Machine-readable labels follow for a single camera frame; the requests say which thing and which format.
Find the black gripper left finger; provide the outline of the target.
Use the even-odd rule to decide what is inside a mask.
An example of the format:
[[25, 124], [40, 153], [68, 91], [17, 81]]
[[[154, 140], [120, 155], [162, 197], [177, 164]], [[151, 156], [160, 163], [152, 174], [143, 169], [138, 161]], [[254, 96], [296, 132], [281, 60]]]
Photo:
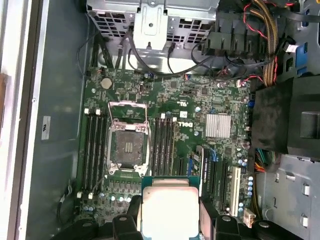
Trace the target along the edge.
[[142, 233], [137, 228], [142, 196], [135, 195], [129, 203], [126, 214], [113, 218], [112, 222], [99, 225], [92, 219], [81, 219], [60, 231], [55, 240], [141, 240]]

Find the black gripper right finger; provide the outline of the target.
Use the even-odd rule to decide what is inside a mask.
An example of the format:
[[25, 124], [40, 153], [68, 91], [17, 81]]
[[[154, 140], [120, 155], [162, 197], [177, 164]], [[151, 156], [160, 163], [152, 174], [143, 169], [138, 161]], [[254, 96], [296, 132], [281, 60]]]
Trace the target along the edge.
[[268, 220], [251, 227], [230, 215], [219, 214], [208, 197], [199, 198], [199, 228], [205, 240], [296, 240], [297, 235]]

